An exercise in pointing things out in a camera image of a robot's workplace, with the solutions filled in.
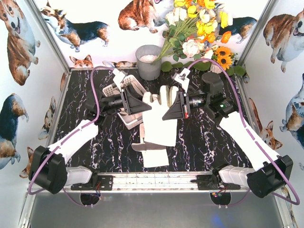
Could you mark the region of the white perforated storage basket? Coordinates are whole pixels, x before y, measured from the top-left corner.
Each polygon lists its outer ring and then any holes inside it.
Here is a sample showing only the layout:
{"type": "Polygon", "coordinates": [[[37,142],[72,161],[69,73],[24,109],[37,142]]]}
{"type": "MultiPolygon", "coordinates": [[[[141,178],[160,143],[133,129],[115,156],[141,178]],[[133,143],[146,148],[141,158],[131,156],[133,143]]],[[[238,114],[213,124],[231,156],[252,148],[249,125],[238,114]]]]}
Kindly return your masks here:
{"type": "Polygon", "coordinates": [[[136,99],[140,100],[146,89],[133,75],[126,76],[120,83],[120,88],[117,87],[116,83],[103,88],[103,93],[105,96],[121,95],[123,98],[123,107],[120,113],[118,113],[122,122],[128,130],[140,125],[143,122],[142,113],[130,113],[130,111],[135,111],[133,106],[135,106],[136,99]]]}

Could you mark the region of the white glove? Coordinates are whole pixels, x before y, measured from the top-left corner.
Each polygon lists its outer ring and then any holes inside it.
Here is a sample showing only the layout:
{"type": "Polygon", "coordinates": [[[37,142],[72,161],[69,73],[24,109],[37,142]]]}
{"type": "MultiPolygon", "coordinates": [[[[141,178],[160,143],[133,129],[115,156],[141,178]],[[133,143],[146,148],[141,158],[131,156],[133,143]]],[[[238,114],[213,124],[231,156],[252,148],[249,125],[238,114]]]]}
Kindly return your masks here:
{"type": "Polygon", "coordinates": [[[142,101],[151,107],[151,110],[142,113],[144,125],[144,141],[162,146],[176,145],[177,120],[163,120],[172,103],[175,101],[178,87],[160,87],[159,94],[146,92],[142,101]]]}

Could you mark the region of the grey-palm glove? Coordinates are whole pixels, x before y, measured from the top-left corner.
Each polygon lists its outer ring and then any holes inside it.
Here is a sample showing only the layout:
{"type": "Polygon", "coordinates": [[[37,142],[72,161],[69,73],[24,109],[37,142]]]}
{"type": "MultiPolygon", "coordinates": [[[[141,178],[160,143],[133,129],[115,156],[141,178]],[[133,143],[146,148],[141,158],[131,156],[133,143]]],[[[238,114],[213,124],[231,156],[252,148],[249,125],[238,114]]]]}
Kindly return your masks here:
{"type": "Polygon", "coordinates": [[[168,166],[169,159],[166,146],[145,142],[144,125],[139,125],[140,142],[132,143],[131,147],[134,151],[141,152],[143,157],[143,166],[145,168],[168,166]]]}

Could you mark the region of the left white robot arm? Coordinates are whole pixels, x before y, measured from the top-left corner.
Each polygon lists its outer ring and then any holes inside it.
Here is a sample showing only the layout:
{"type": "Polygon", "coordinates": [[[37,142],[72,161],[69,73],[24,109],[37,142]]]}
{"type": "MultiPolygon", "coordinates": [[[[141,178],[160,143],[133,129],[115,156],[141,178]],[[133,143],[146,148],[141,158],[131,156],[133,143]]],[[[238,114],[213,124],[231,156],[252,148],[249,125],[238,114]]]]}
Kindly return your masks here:
{"type": "Polygon", "coordinates": [[[132,85],[123,87],[120,93],[112,96],[104,96],[101,91],[95,89],[89,91],[85,101],[87,114],[80,124],[56,143],[35,149],[28,175],[28,193],[34,194],[31,190],[33,184],[52,194],[57,194],[64,187],[71,185],[77,185],[83,190],[96,187],[97,172],[84,166],[67,167],[67,162],[102,131],[109,116],[122,110],[128,115],[151,110],[151,106],[143,102],[143,94],[132,85]]]}

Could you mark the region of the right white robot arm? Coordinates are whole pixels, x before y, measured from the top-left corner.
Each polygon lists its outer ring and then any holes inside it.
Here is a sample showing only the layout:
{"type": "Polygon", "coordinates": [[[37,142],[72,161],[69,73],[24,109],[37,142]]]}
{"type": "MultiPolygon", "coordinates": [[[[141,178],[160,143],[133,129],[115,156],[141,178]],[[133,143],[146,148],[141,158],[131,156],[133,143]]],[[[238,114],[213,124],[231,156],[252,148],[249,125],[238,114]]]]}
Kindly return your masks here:
{"type": "Polygon", "coordinates": [[[214,169],[216,180],[223,184],[235,184],[250,189],[263,198],[287,185],[293,161],[280,156],[245,121],[234,100],[223,94],[223,81],[216,73],[202,75],[202,93],[187,94],[189,70],[176,73],[173,77],[181,84],[175,101],[164,114],[163,120],[186,119],[192,109],[202,108],[214,123],[225,130],[250,160],[252,168],[222,165],[214,169]]]}

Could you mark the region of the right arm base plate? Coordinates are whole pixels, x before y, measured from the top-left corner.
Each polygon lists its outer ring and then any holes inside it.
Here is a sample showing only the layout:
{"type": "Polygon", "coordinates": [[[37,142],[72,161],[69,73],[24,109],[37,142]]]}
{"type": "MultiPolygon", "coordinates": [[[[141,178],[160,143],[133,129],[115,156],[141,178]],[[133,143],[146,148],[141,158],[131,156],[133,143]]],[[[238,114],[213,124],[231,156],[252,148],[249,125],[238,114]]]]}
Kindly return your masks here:
{"type": "Polygon", "coordinates": [[[198,190],[238,190],[238,186],[233,184],[219,183],[213,175],[197,175],[191,182],[196,183],[198,190]]]}

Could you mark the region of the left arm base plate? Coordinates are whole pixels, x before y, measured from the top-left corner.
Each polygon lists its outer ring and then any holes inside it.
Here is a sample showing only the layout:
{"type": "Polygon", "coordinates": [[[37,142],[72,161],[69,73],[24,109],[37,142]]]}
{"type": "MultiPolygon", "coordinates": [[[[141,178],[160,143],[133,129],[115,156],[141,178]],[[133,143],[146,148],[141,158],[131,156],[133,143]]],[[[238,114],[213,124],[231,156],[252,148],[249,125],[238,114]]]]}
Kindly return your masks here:
{"type": "Polygon", "coordinates": [[[90,179],[88,183],[79,183],[71,186],[71,190],[101,190],[111,191],[113,187],[112,175],[97,175],[90,179]]]}

